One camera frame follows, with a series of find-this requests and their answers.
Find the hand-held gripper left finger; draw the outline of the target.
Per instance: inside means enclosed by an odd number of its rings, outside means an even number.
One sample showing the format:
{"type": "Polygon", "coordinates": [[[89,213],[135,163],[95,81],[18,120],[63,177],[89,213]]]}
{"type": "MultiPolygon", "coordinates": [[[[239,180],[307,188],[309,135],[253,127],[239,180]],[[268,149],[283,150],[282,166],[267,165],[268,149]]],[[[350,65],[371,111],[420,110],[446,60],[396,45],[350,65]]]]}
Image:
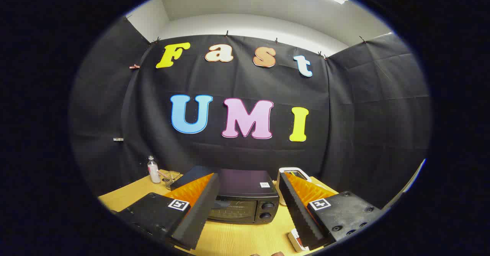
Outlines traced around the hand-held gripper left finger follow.
{"type": "Polygon", "coordinates": [[[219,175],[210,173],[165,195],[147,193],[113,214],[154,241],[196,249],[219,187],[219,175]]]}

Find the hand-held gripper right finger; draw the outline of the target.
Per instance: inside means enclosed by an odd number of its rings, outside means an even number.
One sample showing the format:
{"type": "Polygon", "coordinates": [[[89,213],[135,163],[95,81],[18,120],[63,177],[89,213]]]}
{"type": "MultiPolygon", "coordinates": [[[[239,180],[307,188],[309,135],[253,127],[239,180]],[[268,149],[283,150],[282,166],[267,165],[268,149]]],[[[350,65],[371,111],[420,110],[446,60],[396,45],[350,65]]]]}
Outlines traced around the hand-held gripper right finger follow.
{"type": "Polygon", "coordinates": [[[353,192],[334,194],[289,172],[279,174],[279,189],[302,245],[311,250],[347,238],[382,214],[353,192]]]}

